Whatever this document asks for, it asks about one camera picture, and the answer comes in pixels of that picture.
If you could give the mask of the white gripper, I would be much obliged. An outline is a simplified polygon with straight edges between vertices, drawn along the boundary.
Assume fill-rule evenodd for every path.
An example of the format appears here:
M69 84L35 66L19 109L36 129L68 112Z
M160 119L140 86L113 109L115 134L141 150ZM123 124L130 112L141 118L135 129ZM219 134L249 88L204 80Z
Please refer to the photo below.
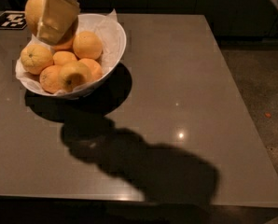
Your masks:
M49 45L65 42L79 12L77 0L44 0L36 38Z

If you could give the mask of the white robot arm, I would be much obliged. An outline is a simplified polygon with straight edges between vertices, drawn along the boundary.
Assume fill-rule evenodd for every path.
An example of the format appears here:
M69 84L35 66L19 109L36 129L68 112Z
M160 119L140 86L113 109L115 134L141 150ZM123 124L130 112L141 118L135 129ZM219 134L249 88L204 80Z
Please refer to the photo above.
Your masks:
M84 11L203 15L216 36L278 38L278 0L79 0Z

